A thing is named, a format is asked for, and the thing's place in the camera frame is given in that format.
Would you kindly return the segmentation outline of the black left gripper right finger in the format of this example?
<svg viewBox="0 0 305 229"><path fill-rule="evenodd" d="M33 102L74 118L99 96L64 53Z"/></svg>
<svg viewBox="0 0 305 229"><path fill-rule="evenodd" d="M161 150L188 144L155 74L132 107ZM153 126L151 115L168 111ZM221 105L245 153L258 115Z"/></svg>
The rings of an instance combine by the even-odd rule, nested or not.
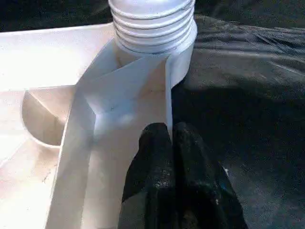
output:
<svg viewBox="0 0 305 229"><path fill-rule="evenodd" d="M182 226L190 229L246 229L243 208L223 166L191 125L173 127Z"/></svg>

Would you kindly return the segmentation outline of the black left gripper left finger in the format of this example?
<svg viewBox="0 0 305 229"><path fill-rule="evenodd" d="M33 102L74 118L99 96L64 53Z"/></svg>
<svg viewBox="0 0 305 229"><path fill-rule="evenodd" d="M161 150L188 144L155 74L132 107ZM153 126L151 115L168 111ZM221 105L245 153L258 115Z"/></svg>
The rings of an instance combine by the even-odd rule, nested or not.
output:
<svg viewBox="0 0 305 229"><path fill-rule="evenodd" d="M176 177L166 124L146 126L125 178L120 229L174 229Z"/></svg>

